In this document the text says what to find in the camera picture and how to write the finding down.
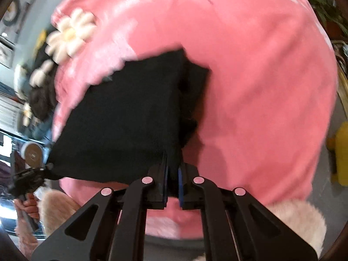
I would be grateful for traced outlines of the person's left hand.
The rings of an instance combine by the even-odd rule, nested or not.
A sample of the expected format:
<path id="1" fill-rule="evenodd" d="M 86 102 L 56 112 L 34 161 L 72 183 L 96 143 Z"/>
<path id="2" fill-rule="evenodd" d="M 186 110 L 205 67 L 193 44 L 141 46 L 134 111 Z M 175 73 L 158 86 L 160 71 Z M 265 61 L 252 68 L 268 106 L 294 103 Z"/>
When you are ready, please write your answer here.
<path id="1" fill-rule="evenodd" d="M 15 199 L 14 201 L 15 209 L 17 211 L 18 219 L 23 218 L 23 213 L 26 212 L 31 218 L 35 220 L 40 219 L 37 198 L 33 193 L 26 194 L 26 200 L 21 201 L 19 199 Z"/>

